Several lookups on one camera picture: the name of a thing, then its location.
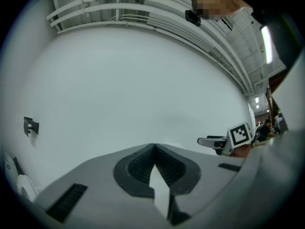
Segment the metal bracket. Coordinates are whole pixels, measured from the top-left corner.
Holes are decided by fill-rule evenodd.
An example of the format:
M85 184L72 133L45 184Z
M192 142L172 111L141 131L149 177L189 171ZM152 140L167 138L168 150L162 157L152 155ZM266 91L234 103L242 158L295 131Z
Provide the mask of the metal bracket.
M30 130L33 130L33 132L38 134L39 123L34 122L32 118L24 117L23 129L24 129L25 135L27 135L27 136L29 136L29 134L31 133Z

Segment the black strip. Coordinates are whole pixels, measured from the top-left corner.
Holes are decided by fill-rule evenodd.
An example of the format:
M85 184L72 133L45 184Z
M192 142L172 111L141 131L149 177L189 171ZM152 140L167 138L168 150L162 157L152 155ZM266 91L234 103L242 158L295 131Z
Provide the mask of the black strip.
M178 208L178 205L176 203L175 197L170 196L170 204L168 207L168 213L167 213L167 220L172 224L172 225L178 225L185 220L191 218L190 215L187 213L181 212Z
M223 149L215 149L217 155L221 155L223 153Z
M209 135L206 138L223 138L223 135Z
M229 26L229 24L224 19L221 19L221 20L229 28L229 30L232 31L232 28Z
M241 168L240 166L230 165L230 164L226 164L226 163L221 163L221 164L219 164L218 167L221 167L221 168L224 168L227 170L236 171L236 172L238 172Z
M63 223L88 187L81 184L72 185L59 200L47 211L55 220Z

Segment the ceiling light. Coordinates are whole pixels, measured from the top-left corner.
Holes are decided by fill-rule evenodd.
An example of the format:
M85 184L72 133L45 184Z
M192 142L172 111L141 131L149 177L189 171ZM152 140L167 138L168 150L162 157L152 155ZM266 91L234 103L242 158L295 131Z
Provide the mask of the ceiling light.
M261 33L265 44L266 62L268 64L272 62L272 44L271 44L271 36L267 26L264 26L261 29Z

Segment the hand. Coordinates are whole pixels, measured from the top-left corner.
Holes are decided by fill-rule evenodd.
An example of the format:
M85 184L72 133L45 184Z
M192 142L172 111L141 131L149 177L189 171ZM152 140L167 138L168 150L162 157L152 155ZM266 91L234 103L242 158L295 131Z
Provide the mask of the hand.
M236 147L231 153L231 156L236 158L247 158L249 152L251 151L251 148L252 145L249 144Z
M222 15L234 15L243 7L249 7L242 0L193 0L194 11L204 19L217 20Z

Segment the white wall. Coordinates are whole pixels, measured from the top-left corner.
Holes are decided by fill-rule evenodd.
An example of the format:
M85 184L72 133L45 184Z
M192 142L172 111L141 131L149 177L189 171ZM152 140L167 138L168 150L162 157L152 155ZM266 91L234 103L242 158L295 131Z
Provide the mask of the white wall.
M238 87L200 53L157 32L111 26L56 38L14 101L1 124L6 148L41 187L87 159L145 143L214 154L197 138L249 121ZM24 116L40 123L36 138L24 134Z
M35 173L37 167L26 156L30 151L27 143L19 138L22 119L16 113L24 104L20 101L23 94L21 88L29 69L57 36L56 29L51 28L45 19L46 15L54 11L53 1L36 1L38 0L31 0L20 13L0 52L1 148L12 157L17 156L22 168L25 167L31 173Z

